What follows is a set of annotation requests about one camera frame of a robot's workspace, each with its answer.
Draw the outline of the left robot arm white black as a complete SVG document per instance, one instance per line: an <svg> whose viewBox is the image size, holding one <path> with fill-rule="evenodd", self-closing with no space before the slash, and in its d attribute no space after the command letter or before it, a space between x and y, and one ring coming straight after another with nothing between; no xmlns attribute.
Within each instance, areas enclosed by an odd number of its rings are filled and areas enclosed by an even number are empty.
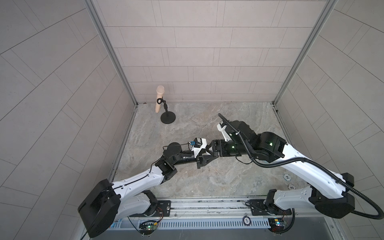
<svg viewBox="0 0 384 240"><path fill-rule="evenodd" d="M184 151L181 144L171 143L148 170L122 181L98 182L78 207L87 236L95 238L115 221L131 215L154 214L158 200L150 188L170 180L177 165L196 163L201 168L221 156L220 141L207 144L206 139L196 138L190 145Z"/></svg>

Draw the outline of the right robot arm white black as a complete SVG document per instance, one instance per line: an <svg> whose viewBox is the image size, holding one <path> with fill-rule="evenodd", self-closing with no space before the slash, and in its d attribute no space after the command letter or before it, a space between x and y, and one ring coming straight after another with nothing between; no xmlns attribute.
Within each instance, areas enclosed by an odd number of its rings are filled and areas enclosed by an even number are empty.
<svg viewBox="0 0 384 240"><path fill-rule="evenodd" d="M224 132L223 140L212 141L212 149L220 157L248 155L252 163L262 168L277 168L292 172L309 186L299 190L269 190L264 206L267 212L313 208L321 214L341 219L355 210L352 175L336 174L306 158L286 140L271 132L244 134Z"/></svg>

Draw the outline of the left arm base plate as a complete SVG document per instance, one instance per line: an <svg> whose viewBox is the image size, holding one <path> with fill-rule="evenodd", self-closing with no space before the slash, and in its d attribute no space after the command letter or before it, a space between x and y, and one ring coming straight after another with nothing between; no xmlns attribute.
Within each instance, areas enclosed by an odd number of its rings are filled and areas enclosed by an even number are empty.
<svg viewBox="0 0 384 240"><path fill-rule="evenodd" d="M145 211L142 214L134 214L130 217L153 217L153 218L159 218L159 217L169 217L170 211L171 211L171 201L158 201L156 207L151 204L150 209Z"/></svg>

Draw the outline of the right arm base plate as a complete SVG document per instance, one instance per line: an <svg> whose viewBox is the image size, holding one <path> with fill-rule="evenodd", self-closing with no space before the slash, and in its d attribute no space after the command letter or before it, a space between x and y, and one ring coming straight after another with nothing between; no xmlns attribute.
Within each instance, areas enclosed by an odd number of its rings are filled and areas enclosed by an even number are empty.
<svg viewBox="0 0 384 240"><path fill-rule="evenodd" d="M253 216L282 216L292 215L292 210L281 210L274 204L265 204L265 200L248 200L245 205L251 209Z"/></svg>

